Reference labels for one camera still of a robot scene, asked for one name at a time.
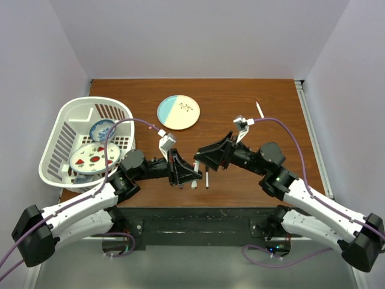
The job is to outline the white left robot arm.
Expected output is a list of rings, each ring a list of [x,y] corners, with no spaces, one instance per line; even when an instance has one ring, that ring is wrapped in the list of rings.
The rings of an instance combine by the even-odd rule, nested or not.
[[[140,190],[138,181],[158,178],[180,186],[201,179],[202,173],[183,160],[176,149],[170,149],[165,158],[152,160],[146,160],[141,150],[131,150],[116,172],[95,188],[44,209],[36,205],[25,208],[11,233],[23,263],[37,266],[56,250],[91,235],[120,235],[125,218],[117,204]]]

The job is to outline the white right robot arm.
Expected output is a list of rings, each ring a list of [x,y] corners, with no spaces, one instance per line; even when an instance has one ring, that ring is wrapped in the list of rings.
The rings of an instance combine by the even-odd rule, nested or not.
[[[293,205],[293,209],[278,207],[269,218],[268,230],[276,237],[287,232],[318,241],[366,273],[383,252],[382,218],[350,210],[311,189],[304,179],[283,166],[286,158],[274,142],[253,152],[228,133],[222,140],[200,148],[194,159],[214,171],[233,164],[260,175],[259,185],[267,195]]]

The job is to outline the pink marker pen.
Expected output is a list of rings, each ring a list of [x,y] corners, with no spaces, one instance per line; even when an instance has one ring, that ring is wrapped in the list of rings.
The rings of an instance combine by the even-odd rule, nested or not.
[[[261,108],[260,104],[258,103],[258,101],[256,101],[256,108],[259,112],[260,118],[263,119],[265,116],[264,116],[264,113],[263,113],[262,108]]]

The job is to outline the grey silver pen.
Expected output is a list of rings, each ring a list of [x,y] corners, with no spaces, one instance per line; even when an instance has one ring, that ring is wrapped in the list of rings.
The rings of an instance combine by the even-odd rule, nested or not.
[[[205,168],[205,188],[209,188],[209,168]]]

